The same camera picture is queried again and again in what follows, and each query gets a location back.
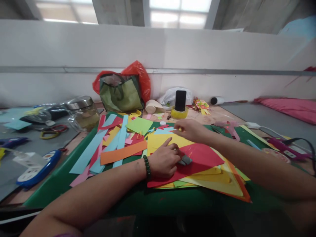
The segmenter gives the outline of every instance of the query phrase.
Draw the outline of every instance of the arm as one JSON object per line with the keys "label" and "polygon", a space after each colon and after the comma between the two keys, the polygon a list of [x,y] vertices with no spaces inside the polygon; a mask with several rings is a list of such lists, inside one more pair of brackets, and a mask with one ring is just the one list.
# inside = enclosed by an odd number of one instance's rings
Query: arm
{"label": "arm", "polygon": [[316,200],[316,179],[264,152],[233,139],[214,133],[200,123],[182,119],[173,131],[196,143],[203,143],[219,151],[253,182],[285,198]]}
{"label": "arm", "polygon": [[[181,159],[178,146],[168,145],[171,138],[158,148],[148,162],[153,177],[170,177]],[[135,184],[147,176],[145,162],[139,159],[98,174],[70,189],[49,204],[27,226],[21,236],[55,236],[81,230],[105,214]]]}

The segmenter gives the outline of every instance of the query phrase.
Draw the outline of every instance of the metal lid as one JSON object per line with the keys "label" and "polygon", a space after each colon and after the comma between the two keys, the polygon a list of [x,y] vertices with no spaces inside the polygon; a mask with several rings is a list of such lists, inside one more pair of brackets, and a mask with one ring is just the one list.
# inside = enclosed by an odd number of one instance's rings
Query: metal lid
{"label": "metal lid", "polygon": [[65,102],[65,106],[69,110],[76,110],[88,107],[93,104],[93,100],[90,96],[84,95],[74,98],[68,102]]}

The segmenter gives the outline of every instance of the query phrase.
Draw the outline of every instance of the white plastic bag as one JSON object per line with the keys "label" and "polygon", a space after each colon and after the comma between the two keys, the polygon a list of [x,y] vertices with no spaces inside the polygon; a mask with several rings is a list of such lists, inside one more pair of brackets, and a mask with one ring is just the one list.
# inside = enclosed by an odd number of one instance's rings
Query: white plastic bag
{"label": "white plastic bag", "polygon": [[175,93],[176,91],[186,91],[187,96],[185,99],[186,105],[192,105],[193,103],[193,95],[192,91],[186,88],[174,87],[170,88],[166,91],[166,93],[160,97],[157,101],[163,106],[165,110],[171,110],[172,106],[175,105]]}

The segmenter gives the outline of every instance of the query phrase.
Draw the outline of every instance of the green bag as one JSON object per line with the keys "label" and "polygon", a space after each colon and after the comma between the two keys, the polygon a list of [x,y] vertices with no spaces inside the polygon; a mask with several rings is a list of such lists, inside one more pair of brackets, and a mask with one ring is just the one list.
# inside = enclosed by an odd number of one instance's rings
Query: green bag
{"label": "green bag", "polygon": [[122,76],[102,71],[97,78],[100,82],[100,97],[107,111],[126,112],[144,108],[137,75]]}

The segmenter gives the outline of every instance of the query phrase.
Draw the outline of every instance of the hand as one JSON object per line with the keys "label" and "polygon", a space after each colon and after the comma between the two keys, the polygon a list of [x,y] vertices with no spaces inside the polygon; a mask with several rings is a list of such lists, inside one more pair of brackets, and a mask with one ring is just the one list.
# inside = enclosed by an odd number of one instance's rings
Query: hand
{"label": "hand", "polygon": [[195,143],[204,144],[210,136],[216,136],[216,133],[192,119],[181,119],[175,123],[174,128],[176,130],[173,133]]}
{"label": "hand", "polygon": [[148,157],[151,175],[153,177],[170,178],[177,170],[175,165],[181,160],[178,155],[179,147],[175,143],[168,145],[171,139],[172,138],[168,138],[161,147]]}

